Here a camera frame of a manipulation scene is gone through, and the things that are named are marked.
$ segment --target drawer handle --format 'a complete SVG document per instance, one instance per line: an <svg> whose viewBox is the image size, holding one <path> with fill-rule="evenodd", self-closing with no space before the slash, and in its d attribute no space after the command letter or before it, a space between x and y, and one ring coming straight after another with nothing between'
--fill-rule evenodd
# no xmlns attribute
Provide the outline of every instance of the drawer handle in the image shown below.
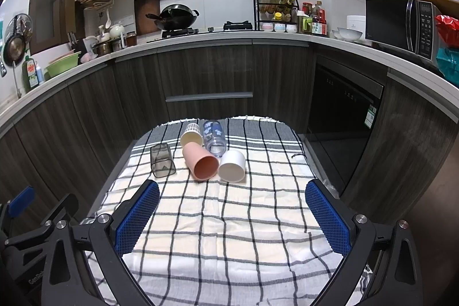
<svg viewBox="0 0 459 306"><path fill-rule="evenodd" d="M185 102L190 100L209 100L209 99L241 99L253 98L252 91L242 91L238 93L213 93L196 95L177 95L166 97L166 103Z"/></svg>

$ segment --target microwave control panel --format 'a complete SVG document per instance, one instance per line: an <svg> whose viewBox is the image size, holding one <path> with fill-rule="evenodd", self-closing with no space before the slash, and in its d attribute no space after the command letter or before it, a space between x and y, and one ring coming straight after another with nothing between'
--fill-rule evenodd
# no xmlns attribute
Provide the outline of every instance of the microwave control panel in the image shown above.
<svg viewBox="0 0 459 306"><path fill-rule="evenodd" d="M418 55L432 59L433 12L432 4L419 2L419 43Z"/></svg>

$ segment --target microwave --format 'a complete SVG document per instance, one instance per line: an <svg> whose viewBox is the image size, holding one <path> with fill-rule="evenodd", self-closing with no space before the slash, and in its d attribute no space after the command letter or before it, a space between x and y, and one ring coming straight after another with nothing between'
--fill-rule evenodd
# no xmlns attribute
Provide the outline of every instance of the microwave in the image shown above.
<svg viewBox="0 0 459 306"><path fill-rule="evenodd" d="M441 14L437 7L419 0L366 0L365 7L366 39L437 67L437 53L444 46L435 25Z"/></svg>

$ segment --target blue floral water bottle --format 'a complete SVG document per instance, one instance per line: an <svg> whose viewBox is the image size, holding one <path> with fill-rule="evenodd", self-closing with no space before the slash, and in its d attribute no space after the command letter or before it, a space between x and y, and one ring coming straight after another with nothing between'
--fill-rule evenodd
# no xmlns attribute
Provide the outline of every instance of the blue floral water bottle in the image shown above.
<svg viewBox="0 0 459 306"><path fill-rule="evenodd" d="M226 152L225 134L218 121L209 120L203 125L204 146L215 157L222 157Z"/></svg>

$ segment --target metal screw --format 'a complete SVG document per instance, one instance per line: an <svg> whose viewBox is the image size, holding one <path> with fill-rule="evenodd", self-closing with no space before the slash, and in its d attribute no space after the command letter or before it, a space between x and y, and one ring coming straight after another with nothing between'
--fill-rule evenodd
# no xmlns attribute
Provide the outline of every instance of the metal screw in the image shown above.
<svg viewBox="0 0 459 306"><path fill-rule="evenodd" d="M109 219L110 219L110 216L108 214L101 214L97 217L97 221L99 223L107 223Z"/></svg>
<svg viewBox="0 0 459 306"><path fill-rule="evenodd" d="M365 217L363 214L357 214L355 216L355 220L359 223L366 223L368 221L367 217Z"/></svg>
<svg viewBox="0 0 459 306"><path fill-rule="evenodd" d="M401 228L404 228L404 229L406 229L406 228L409 227L408 222L405 221L405 220L403 220L403 219L401 219L401 220L398 222L398 225L399 225Z"/></svg>
<svg viewBox="0 0 459 306"><path fill-rule="evenodd" d="M67 225L66 221L58 221L56 228L60 230L61 228L64 228Z"/></svg>

